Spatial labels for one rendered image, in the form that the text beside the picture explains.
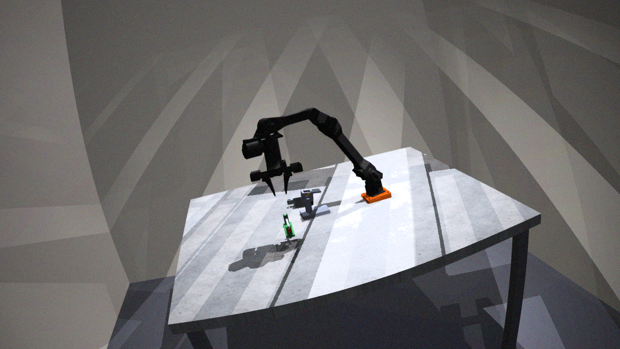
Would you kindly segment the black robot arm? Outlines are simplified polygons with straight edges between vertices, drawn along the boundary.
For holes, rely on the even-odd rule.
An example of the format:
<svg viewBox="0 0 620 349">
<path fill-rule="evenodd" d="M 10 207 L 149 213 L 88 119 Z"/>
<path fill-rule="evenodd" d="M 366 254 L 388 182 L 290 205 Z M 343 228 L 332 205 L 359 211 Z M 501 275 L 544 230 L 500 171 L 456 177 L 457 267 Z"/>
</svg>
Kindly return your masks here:
<svg viewBox="0 0 620 349">
<path fill-rule="evenodd" d="M 278 138 L 283 135 L 277 131 L 284 126 L 308 119 L 318 127 L 320 132 L 330 137 L 354 164 L 352 172 L 365 181 L 366 195 L 375 197 L 385 192 L 381 182 L 383 173 L 359 154 L 343 134 L 341 125 L 335 117 L 330 117 L 316 108 L 307 108 L 281 117 L 262 118 L 258 121 L 254 138 L 242 141 L 242 155 L 245 159 L 250 159 L 261 156 L 263 152 L 264 154 L 279 152 Z M 270 135 L 270 133 L 273 134 Z M 266 170 L 269 177 L 281 176 L 282 171 L 287 170 L 286 161 L 281 160 L 279 156 L 276 156 L 274 160 L 267 160 Z"/>
</svg>

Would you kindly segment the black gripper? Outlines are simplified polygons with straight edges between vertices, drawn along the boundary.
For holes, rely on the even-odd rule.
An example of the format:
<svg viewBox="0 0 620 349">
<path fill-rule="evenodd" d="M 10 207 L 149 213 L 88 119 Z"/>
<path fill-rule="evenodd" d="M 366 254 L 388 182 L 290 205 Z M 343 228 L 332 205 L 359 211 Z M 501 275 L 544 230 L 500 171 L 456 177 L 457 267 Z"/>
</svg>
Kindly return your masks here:
<svg viewBox="0 0 620 349">
<path fill-rule="evenodd" d="M 276 156 L 279 156 L 280 159 L 281 159 L 280 151 L 279 152 L 275 152 L 275 153 L 267 153 L 267 154 L 264 154 L 264 155 L 265 155 L 265 161 L 267 161 L 267 160 L 274 160 L 274 159 L 276 159 Z M 300 162 L 291 163 L 290 166 L 287 167 L 287 170 L 282 171 L 283 177 L 284 177 L 284 184 L 285 184 L 285 194 L 287 194 L 287 187 L 288 187 L 289 177 L 293 176 L 292 172 L 293 173 L 303 172 L 303 166 L 301 165 Z M 267 171 L 266 172 L 261 172 L 261 170 L 257 170 L 255 172 L 251 172 L 250 173 L 250 180 L 251 180 L 251 182 L 261 180 L 261 178 L 262 178 L 262 182 L 266 182 L 266 184 L 272 190 L 273 195 L 276 197 L 276 193 L 275 193 L 275 190 L 274 190 L 273 185 L 272 185 L 272 180 L 269 177 Z"/>
</svg>

